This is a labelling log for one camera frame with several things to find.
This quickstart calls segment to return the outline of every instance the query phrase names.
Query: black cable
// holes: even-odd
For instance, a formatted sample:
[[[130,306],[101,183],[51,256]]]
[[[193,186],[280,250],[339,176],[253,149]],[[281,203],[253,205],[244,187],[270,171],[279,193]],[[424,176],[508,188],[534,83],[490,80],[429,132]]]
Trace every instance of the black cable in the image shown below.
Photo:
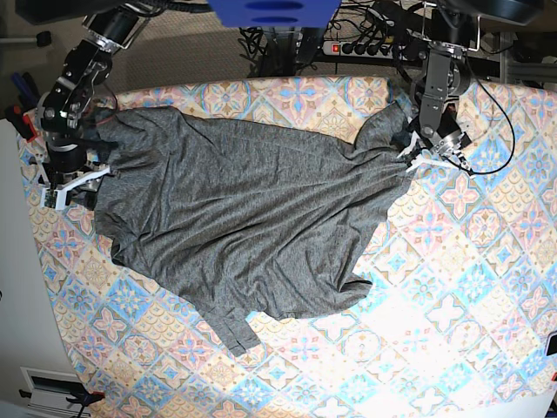
[[[514,47],[514,44],[513,44],[513,45],[510,45],[510,46],[507,46],[506,48],[503,48],[502,50],[498,50],[498,51],[488,51],[488,50],[484,49],[483,46],[480,45],[480,49],[481,49],[482,51],[484,51],[486,54],[489,54],[489,55],[497,55],[497,54],[500,54],[501,52],[505,52],[505,51],[511,50],[513,47]]]
[[[151,13],[146,13],[146,12],[142,12],[142,11],[136,11],[136,10],[132,10],[132,9],[129,9],[129,8],[126,8],[126,9],[129,10],[131,13],[135,14],[136,16],[144,17],[144,18],[146,18],[146,19],[151,19],[152,17],[160,16],[160,15],[162,15],[163,13],[166,12],[166,9],[165,9],[165,8],[162,8],[162,7],[159,8],[157,11],[153,11],[153,12],[151,12]]]
[[[451,27],[451,29],[454,29],[454,30],[460,29],[460,26],[462,25],[462,22],[460,22],[460,24],[455,24],[453,22],[453,20],[451,19],[451,17],[449,16],[449,14],[443,8],[443,6],[441,6],[439,4],[439,7],[437,8],[437,10],[440,12],[441,16],[443,16],[443,19],[445,19],[446,24],[448,24]]]
[[[495,170],[491,170],[490,172],[475,172],[472,169],[467,170],[462,165],[456,164],[453,161],[451,161],[450,159],[447,159],[447,161],[449,163],[451,163],[452,165],[454,165],[455,167],[467,172],[469,175],[487,176],[489,174],[495,174],[497,172],[500,172],[500,171],[504,170],[511,163],[511,161],[513,160],[513,157],[514,157],[514,149],[516,148],[516,134],[514,133],[513,123],[511,122],[510,117],[508,117],[507,113],[503,109],[503,106],[501,106],[501,104],[497,101],[497,99],[489,91],[487,91],[486,87],[481,83],[480,79],[473,72],[472,66],[470,65],[470,59],[468,58],[467,54],[466,54],[466,65],[468,66],[468,70],[470,71],[470,74],[472,75],[472,77],[476,81],[476,83],[478,83],[478,85],[481,87],[481,89],[489,96],[489,98],[491,98],[491,100],[497,105],[497,107],[499,107],[499,109],[501,110],[501,112],[505,116],[505,119],[507,120],[508,125],[511,127],[511,133],[513,134],[513,146],[512,146],[512,149],[511,149],[511,155],[509,155],[505,164],[503,164],[501,167],[499,167]]]
[[[185,13],[207,13],[212,11],[209,4],[172,2],[171,0],[141,0],[151,6],[157,6],[167,10],[183,11]]]

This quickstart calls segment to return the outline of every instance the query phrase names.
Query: table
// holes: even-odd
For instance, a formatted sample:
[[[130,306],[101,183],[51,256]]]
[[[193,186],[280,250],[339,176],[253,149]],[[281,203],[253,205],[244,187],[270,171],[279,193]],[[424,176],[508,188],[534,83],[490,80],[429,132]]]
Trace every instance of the table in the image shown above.
[[[263,344],[235,359],[194,307],[111,264],[93,214],[39,208],[20,140],[23,187],[44,281],[71,363],[97,416],[428,416],[554,390],[557,360],[557,95],[488,84],[513,121],[512,164],[470,179],[420,168],[355,272],[373,290],[326,318],[248,318]],[[255,79],[120,95],[121,108],[172,105],[354,140],[393,92],[382,78]],[[477,171],[510,149],[499,109],[473,85],[459,119]]]

